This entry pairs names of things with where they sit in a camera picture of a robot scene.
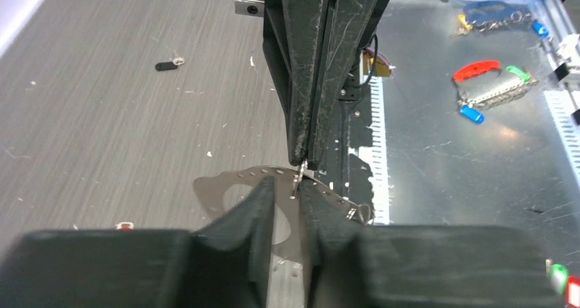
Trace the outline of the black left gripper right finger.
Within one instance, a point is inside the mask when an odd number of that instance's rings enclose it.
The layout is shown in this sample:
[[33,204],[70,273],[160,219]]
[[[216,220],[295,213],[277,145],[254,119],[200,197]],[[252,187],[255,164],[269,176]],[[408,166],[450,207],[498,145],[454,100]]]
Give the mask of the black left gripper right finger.
[[546,253],[519,229],[367,226],[300,187],[307,307],[563,307]]

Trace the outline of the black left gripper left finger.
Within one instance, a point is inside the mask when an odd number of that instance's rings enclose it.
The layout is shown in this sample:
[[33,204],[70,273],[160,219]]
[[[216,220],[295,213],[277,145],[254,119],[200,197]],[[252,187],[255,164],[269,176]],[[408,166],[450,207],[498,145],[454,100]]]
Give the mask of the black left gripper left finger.
[[2,307],[265,307],[276,184],[195,231],[45,230],[1,263]]

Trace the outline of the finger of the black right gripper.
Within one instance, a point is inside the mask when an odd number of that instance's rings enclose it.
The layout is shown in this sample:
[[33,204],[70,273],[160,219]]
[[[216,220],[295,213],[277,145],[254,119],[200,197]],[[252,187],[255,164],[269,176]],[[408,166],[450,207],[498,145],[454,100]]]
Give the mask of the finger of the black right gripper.
[[263,52],[285,115],[291,161],[315,161],[317,80],[328,0],[265,0]]
[[369,44],[390,0],[328,0],[310,125],[310,165],[318,166],[339,91],[360,51]]

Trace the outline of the silver perforated keyring plate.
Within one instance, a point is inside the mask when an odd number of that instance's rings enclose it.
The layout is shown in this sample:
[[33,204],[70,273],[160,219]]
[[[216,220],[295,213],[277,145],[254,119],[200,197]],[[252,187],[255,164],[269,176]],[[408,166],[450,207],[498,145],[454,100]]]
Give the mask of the silver perforated keyring plate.
[[[297,171],[256,166],[195,180],[211,222],[193,234],[184,302],[194,307],[307,307]],[[308,175],[348,220],[367,225],[368,207]]]

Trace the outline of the silver key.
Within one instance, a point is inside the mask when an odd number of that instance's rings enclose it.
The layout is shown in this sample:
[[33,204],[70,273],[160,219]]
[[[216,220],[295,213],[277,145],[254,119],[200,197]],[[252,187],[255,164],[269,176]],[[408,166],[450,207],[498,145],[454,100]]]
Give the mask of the silver key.
[[293,189],[292,189],[292,194],[290,196],[290,199],[296,199],[298,197],[298,191],[299,191],[299,186],[302,182],[302,179],[304,177],[304,173],[308,168],[308,160],[304,159],[302,161],[302,163],[298,166],[298,170],[293,178]]

